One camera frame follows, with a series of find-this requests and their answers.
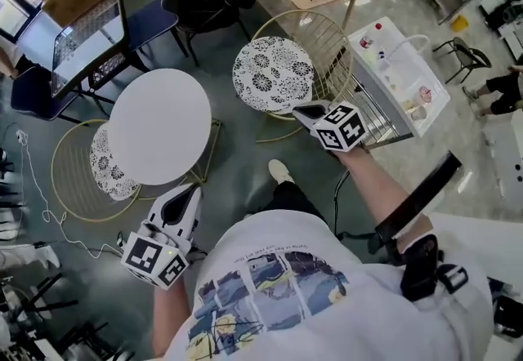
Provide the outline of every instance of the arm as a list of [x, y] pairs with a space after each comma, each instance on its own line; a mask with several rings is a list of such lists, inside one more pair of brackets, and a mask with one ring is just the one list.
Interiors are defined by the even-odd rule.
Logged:
[[[347, 153], [336, 153], [336, 156], [351, 172], [356, 187], [378, 225], [409, 196], [403, 187], [361, 148], [354, 148]], [[398, 250], [403, 252], [409, 243], [429, 230], [432, 230], [431, 221], [425, 215], [421, 215], [412, 229], [398, 238]]]
[[189, 318], [189, 299], [183, 278], [178, 279], [167, 291], [154, 290], [153, 351], [161, 358], [181, 325]]
[[9, 56], [7, 53], [0, 47], [0, 64], [2, 64], [9, 74], [8, 77], [12, 77], [13, 79], [18, 76], [18, 71], [16, 70], [15, 66], [11, 63], [11, 60], [9, 59]]

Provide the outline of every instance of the patterned cushion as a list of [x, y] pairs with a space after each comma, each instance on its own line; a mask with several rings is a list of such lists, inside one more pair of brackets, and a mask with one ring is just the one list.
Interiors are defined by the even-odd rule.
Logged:
[[98, 187], [113, 200], [122, 201], [131, 197], [140, 184], [127, 178], [118, 168], [109, 150], [108, 123], [102, 124], [91, 143], [91, 171]]

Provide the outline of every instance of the person's leg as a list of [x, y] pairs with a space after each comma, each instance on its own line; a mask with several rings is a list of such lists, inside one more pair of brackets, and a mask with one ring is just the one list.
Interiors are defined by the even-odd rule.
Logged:
[[490, 108], [482, 109], [478, 112], [480, 116], [485, 116], [489, 114], [500, 115], [511, 113], [516, 109], [516, 101], [513, 100], [508, 94], [503, 94], [499, 100], [494, 101]]
[[517, 82], [516, 74], [503, 75], [501, 77], [489, 79], [483, 87], [478, 90], [463, 87], [463, 92], [471, 100], [477, 100], [481, 96], [487, 96], [495, 91], [505, 92], [508, 87]]
[[294, 210], [296, 212], [310, 213], [323, 221], [325, 220], [303, 191], [294, 184], [294, 180], [288, 173], [285, 165], [273, 159], [269, 162], [269, 172], [278, 182], [278, 186], [275, 188], [270, 203], [262, 209], [263, 212], [268, 210]]

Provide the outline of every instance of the white device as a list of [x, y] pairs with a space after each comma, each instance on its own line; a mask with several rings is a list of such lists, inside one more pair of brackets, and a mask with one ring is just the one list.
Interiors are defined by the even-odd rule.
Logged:
[[326, 100], [312, 101], [295, 107], [293, 115], [326, 150], [348, 152], [369, 134], [360, 110], [348, 101], [331, 110]]
[[158, 197], [131, 232], [121, 263], [136, 277], [168, 290], [189, 267], [186, 255], [193, 247], [192, 235], [201, 215], [202, 188], [185, 184]]

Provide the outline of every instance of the person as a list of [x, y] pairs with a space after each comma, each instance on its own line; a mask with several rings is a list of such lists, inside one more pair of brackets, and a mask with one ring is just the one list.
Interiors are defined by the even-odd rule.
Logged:
[[51, 72], [42, 66], [31, 62], [18, 46], [0, 36], [0, 72], [11, 79], [17, 79], [26, 70], [37, 67], [40, 78], [45, 82], [51, 81]]
[[502, 93], [501, 97], [494, 101], [490, 107], [480, 109], [477, 112], [480, 117], [489, 114], [507, 114], [517, 109], [523, 109], [523, 101], [521, 101], [523, 98], [523, 66], [513, 65], [508, 69], [509, 75], [489, 79], [479, 90], [463, 87], [463, 92], [472, 101], [496, 91]]
[[[408, 197], [363, 149], [336, 155], [378, 223]], [[336, 239], [283, 163], [270, 161], [269, 172], [278, 182], [272, 202], [233, 225], [203, 261], [193, 309], [183, 279], [167, 291], [155, 289], [156, 357], [464, 359], [458, 333], [431, 309], [436, 297], [424, 299], [424, 306], [408, 301], [400, 290], [400, 268], [362, 264]], [[421, 215], [398, 238], [399, 251], [432, 229]], [[467, 270], [479, 311], [488, 315], [489, 337], [494, 323], [487, 278], [457, 239], [451, 243], [440, 245], [445, 263]], [[474, 338], [484, 354], [489, 339]]]

